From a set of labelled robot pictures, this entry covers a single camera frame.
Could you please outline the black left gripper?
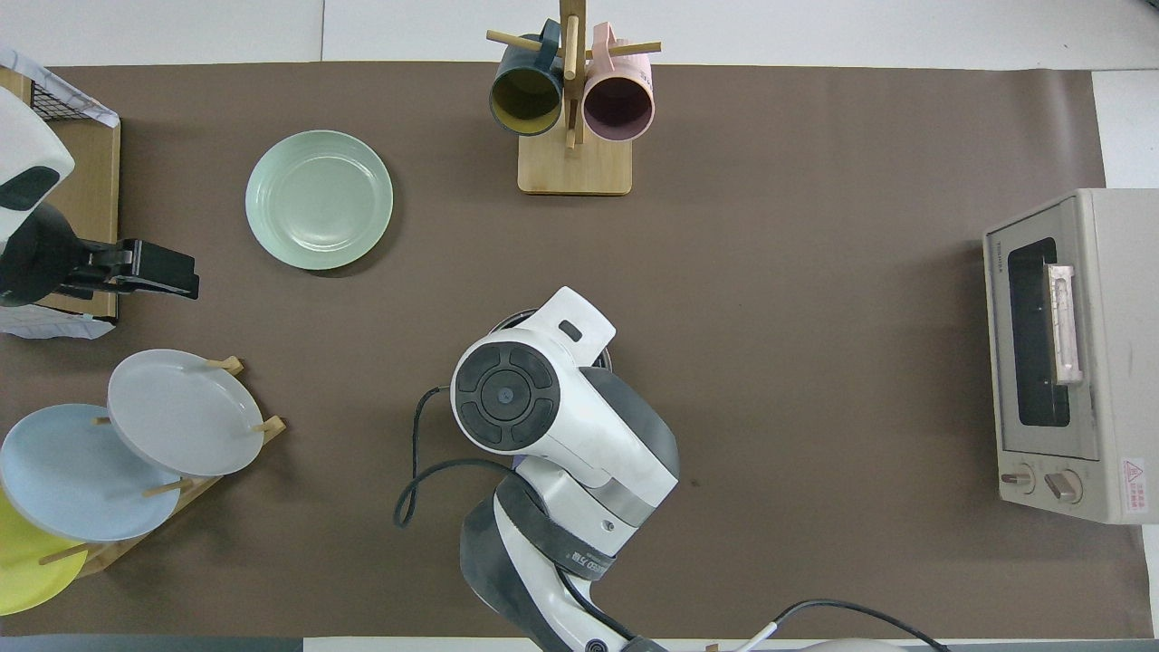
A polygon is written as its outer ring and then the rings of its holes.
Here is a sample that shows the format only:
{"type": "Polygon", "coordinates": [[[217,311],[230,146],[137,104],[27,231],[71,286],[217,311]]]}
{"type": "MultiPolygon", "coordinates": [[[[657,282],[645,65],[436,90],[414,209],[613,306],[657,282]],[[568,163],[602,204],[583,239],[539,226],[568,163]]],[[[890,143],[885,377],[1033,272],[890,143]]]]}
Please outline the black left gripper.
{"type": "Polygon", "coordinates": [[[189,255],[140,239],[123,239],[117,243],[80,239],[79,244],[78,298],[92,298],[96,292],[152,292],[183,300],[199,296],[201,277],[195,273],[195,259],[189,255]]]}

